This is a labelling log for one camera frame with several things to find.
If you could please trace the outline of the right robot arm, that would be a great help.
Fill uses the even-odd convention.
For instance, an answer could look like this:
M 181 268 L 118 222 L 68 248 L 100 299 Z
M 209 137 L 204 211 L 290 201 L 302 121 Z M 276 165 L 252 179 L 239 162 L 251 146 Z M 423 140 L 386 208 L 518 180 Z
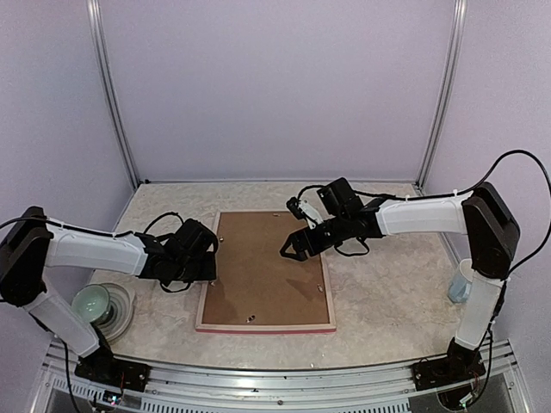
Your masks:
M 316 190 L 330 218 L 323 219 L 299 197 L 290 198 L 287 209 L 307 226 L 288 236 L 280 249 L 285 258 L 304 262 L 350 239 L 365 244 L 403 233 L 467 237 L 473 279 L 460 325 L 446 355 L 413 364 L 412 376 L 417 390 L 427 390 L 484 375 L 489 366 L 480 346 L 504 302 L 520 239 L 520 227 L 497 189 L 481 182 L 469 190 L 426 197 L 374 194 L 369 203 L 343 177 Z

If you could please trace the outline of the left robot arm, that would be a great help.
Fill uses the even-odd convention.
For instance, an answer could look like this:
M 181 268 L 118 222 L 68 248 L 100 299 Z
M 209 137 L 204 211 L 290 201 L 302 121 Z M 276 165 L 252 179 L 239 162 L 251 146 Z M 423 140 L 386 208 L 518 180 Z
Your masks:
M 104 334 L 84 320 L 46 281 L 45 268 L 101 269 L 156 280 L 164 291 L 171 282 L 186 287 L 216 276 L 216 235 L 204 224 L 184 220 L 161 236 L 147 231 L 101 232 L 47 217 L 31 206 L 2 224 L 1 299 L 23 308 L 44 330 L 78 357 L 75 374 L 96 383 L 143 391 L 150 367 L 114 356 Z

